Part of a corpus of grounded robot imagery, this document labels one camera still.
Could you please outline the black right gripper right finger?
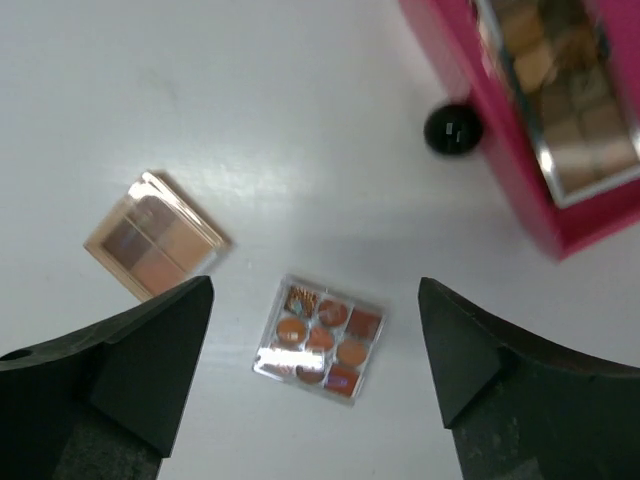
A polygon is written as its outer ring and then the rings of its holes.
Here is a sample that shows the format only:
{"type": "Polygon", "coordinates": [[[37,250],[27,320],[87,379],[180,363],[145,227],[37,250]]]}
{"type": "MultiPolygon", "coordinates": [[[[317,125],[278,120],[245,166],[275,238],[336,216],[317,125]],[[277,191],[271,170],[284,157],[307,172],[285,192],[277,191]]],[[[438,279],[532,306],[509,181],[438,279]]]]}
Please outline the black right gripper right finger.
{"type": "Polygon", "coordinates": [[[433,278],[418,303],[464,478],[638,478],[638,368],[553,343],[433,278]]]}

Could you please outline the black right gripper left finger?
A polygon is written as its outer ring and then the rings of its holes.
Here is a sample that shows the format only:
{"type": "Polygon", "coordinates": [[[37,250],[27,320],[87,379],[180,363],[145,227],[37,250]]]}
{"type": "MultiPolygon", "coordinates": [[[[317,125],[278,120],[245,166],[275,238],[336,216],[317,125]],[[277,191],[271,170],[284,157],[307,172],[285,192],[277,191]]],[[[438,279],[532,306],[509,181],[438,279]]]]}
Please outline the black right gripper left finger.
{"type": "Polygon", "coordinates": [[[193,277],[1,358],[4,479],[155,479],[170,457],[214,289],[193,277]]]}

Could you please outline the square brown eyeshadow palette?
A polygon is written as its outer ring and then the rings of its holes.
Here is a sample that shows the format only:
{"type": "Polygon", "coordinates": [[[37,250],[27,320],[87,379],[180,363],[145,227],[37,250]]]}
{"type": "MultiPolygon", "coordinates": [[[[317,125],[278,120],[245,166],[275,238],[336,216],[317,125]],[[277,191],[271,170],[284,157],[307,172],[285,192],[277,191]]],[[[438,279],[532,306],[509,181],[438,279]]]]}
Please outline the square brown eyeshadow palette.
{"type": "Polygon", "coordinates": [[[145,302],[209,273],[231,238],[164,171],[145,171],[84,243],[136,299],[145,302]]]}

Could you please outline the clear nine-pan eyeshadow palette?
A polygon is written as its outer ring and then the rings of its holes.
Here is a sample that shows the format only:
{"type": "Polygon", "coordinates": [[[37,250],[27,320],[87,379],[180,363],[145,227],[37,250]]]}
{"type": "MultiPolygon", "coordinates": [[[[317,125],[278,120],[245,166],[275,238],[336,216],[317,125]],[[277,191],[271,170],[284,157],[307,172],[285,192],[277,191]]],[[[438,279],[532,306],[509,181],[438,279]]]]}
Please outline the clear nine-pan eyeshadow palette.
{"type": "Polygon", "coordinates": [[[386,320],[387,311],[381,305],[286,275],[252,370],[352,405],[365,382],[386,320]]]}

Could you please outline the long silver eyeshadow palette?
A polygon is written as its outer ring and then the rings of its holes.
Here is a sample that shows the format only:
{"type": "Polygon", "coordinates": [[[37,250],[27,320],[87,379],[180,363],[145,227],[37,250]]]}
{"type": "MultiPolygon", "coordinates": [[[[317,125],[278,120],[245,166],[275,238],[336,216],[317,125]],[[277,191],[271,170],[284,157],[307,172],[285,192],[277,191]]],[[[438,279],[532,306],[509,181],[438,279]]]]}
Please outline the long silver eyeshadow palette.
{"type": "Polygon", "coordinates": [[[475,1],[476,26],[554,203],[639,177],[639,110],[593,1],[475,1]]]}

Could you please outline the pink bottom drawer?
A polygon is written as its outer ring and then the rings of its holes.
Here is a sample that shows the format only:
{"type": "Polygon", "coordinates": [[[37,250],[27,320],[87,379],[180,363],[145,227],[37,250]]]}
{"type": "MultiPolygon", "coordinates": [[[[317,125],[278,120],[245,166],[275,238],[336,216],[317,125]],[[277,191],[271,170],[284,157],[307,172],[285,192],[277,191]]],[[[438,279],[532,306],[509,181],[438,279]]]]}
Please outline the pink bottom drawer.
{"type": "Polygon", "coordinates": [[[633,180],[574,206],[554,205],[532,147],[490,64],[466,1],[403,1],[401,11],[451,98],[469,102],[485,125],[480,145],[520,224],[536,246],[562,260],[639,220],[633,180]]]}

